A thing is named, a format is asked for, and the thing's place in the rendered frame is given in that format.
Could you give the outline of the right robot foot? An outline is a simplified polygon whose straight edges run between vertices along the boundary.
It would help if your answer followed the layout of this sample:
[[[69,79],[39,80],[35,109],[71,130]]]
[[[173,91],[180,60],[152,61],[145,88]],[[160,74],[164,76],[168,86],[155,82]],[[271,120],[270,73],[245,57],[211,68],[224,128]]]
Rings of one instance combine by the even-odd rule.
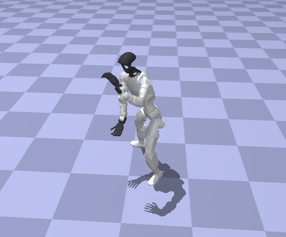
[[[146,143],[146,141],[144,141],[143,144],[139,144],[139,140],[138,141],[135,141],[135,140],[131,141],[131,145],[135,146],[135,147],[143,147],[143,148],[145,148],[145,143]]]

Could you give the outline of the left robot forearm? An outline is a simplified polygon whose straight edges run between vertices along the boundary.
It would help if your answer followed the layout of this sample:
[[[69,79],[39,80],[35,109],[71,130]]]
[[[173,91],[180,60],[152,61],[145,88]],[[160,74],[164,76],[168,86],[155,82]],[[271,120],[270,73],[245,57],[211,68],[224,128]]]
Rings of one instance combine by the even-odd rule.
[[[137,97],[134,95],[129,94],[126,89],[123,86],[120,86],[120,89],[122,91],[121,94],[118,94],[122,100],[129,102],[130,104],[134,105],[143,105],[144,99],[142,97]]]

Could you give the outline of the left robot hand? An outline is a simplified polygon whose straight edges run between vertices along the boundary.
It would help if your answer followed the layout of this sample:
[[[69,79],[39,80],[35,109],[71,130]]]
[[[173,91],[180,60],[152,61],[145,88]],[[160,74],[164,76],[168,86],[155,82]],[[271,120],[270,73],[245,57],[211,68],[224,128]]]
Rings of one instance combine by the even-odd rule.
[[[110,81],[110,83],[116,87],[115,90],[117,91],[118,94],[122,93],[120,89],[120,86],[122,86],[122,84],[119,84],[119,81],[116,78],[116,76],[114,76],[112,73],[104,73],[101,78],[103,77],[107,78]]]

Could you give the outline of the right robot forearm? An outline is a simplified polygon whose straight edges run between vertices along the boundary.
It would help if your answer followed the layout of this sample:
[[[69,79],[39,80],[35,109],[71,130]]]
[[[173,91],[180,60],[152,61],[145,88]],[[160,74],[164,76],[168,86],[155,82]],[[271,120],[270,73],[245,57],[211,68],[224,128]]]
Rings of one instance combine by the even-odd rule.
[[[123,121],[124,118],[127,116],[127,102],[121,102],[120,104],[120,120]]]

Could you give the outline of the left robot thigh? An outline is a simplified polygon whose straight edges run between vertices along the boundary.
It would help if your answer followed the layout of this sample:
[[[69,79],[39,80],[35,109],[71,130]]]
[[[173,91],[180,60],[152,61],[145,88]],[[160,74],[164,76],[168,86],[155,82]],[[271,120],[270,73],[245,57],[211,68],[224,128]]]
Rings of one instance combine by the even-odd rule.
[[[150,161],[150,158],[153,155],[155,145],[159,138],[158,128],[163,128],[165,126],[165,120],[162,118],[160,114],[155,115],[154,118],[151,119],[146,135],[146,143],[145,143],[145,154],[144,157],[146,160]]]

